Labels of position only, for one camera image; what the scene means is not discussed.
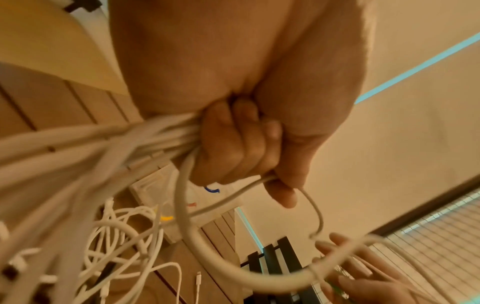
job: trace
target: metal grid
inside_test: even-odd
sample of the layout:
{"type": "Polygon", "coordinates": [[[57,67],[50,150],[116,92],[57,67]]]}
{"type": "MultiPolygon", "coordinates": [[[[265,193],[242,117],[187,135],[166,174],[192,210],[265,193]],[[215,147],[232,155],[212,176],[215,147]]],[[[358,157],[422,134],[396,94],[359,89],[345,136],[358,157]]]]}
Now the metal grid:
{"type": "MultiPolygon", "coordinates": [[[[458,303],[480,304],[480,188],[386,237],[408,252],[458,303]]],[[[399,269],[421,291],[445,300],[395,252],[372,251],[399,269]]],[[[320,285],[313,286],[323,304],[320,285]]]]}

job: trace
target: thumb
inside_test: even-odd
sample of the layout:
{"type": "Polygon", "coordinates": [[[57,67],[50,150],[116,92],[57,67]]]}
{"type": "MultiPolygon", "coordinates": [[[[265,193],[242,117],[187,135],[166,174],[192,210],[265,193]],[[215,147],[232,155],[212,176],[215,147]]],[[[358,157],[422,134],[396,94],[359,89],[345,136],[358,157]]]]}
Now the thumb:
{"type": "Polygon", "coordinates": [[[338,284],[351,298],[360,302],[393,303],[397,296],[397,289],[390,282],[340,276],[338,284]]]}

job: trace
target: bundle of cables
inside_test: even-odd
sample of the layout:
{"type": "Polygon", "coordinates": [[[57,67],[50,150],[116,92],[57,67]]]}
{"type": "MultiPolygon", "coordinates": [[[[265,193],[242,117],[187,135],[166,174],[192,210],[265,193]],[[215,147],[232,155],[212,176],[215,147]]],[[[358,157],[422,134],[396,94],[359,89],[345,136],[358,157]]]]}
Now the bundle of cables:
{"type": "MultiPolygon", "coordinates": [[[[209,207],[189,213],[186,190],[199,149],[199,121],[196,115],[159,116],[131,126],[79,126],[20,134],[0,141],[0,219],[17,221],[8,238],[0,244],[0,265],[19,260],[25,249],[41,248],[19,269],[19,277],[7,289],[3,304],[28,303],[37,286],[45,280],[55,282],[54,304],[80,304],[113,278],[138,275],[137,283],[117,304],[134,303],[150,271],[170,264],[153,266],[163,238],[162,228],[177,224],[193,254],[207,269],[226,279],[260,292],[287,293],[305,288],[324,278],[339,264],[364,245],[382,243],[409,262],[451,304],[455,303],[432,278],[404,251],[374,235],[352,240],[336,248],[321,261],[288,275],[263,275],[242,270],[223,260],[201,238],[191,217],[198,216],[235,199],[250,188],[275,176],[267,176],[209,207]],[[41,153],[55,147],[56,153],[41,153]],[[174,220],[160,223],[160,213],[144,207],[112,211],[105,203],[140,176],[180,155],[187,154],[180,167],[174,192],[174,220]],[[125,166],[155,155],[141,166],[126,171],[125,166]],[[105,205],[104,218],[95,221],[99,207],[105,205]],[[141,213],[153,221],[152,227],[138,233],[123,220],[141,213]],[[89,250],[89,242],[98,233],[106,238],[106,251],[89,250]],[[138,253],[123,259],[121,253],[136,246],[138,253]],[[101,274],[109,262],[121,267],[100,284],[85,290],[85,282],[101,274]],[[141,271],[123,273],[137,263],[141,271]],[[46,276],[49,269],[54,276],[46,276]]],[[[321,212],[312,198],[299,189],[318,214],[321,212]]],[[[411,287],[413,293],[429,298],[411,287]]]]}

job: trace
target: person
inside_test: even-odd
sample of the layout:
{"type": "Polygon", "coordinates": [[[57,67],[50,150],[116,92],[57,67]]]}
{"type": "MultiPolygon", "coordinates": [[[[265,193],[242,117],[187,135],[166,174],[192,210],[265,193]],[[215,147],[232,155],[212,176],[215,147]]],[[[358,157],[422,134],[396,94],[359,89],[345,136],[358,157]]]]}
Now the person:
{"type": "Polygon", "coordinates": [[[191,181],[265,184],[287,208],[349,115],[372,48],[371,0],[115,0],[115,54],[144,117],[203,111],[191,181]]]}
{"type": "MultiPolygon", "coordinates": [[[[333,244],[323,241],[316,242],[317,249],[327,255],[332,252],[335,245],[342,245],[349,241],[347,237],[339,233],[331,233],[330,240],[333,244]]],[[[335,292],[332,285],[339,287],[348,298],[354,303],[381,303],[381,304],[419,304],[430,303],[426,298],[421,298],[413,294],[406,286],[415,288],[412,282],[401,274],[396,268],[389,265],[385,260],[376,255],[368,247],[364,246],[356,255],[367,261],[384,274],[395,279],[395,282],[385,281],[367,270],[365,267],[353,259],[347,260],[341,267],[348,272],[353,279],[333,271],[325,279],[328,283],[321,282],[320,287],[327,299],[333,304],[345,304],[345,300],[339,293],[335,292]]],[[[318,261],[318,257],[313,258],[312,262],[318,261]]]]}

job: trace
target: skin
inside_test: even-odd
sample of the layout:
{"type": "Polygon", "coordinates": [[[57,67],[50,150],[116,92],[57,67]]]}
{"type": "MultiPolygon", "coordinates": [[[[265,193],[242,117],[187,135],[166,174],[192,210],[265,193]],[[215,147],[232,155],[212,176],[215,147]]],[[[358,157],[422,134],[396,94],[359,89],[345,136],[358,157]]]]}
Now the skin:
{"type": "MultiPolygon", "coordinates": [[[[347,237],[339,233],[331,233],[330,240],[335,245],[342,245],[349,241],[347,237]]],[[[335,246],[327,242],[317,242],[317,249],[327,255],[330,254],[335,246]]],[[[395,279],[395,282],[385,281],[375,273],[371,273],[366,268],[360,266],[356,260],[348,260],[341,267],[348,272],[353,279],[350,279],[338,272],[332,272],[326,281],[340,287],[349,295],[355,303],[367,304],[427,304],[430,303],[424,298],[420,298],[410,292],[405,286],[414,288],[410,280],[402,275],[396,268],[390,266],[387,262],[373,253],[368,247],[364,246],[355,253],[358,257],[375,266],[378,270],[395,279]]],[[[320,287],[325,296],[333,304],[348,303],[343,297],[334,292],[332,286],[323,281],[320,287]]]]}
{"type": "Polygon", "coordinates": [[[349,115],[368,41],[355,0],[114,0],[115,53],[145,117],[203,111],[191,181],[274,172],[285,207],[349,115]]]}

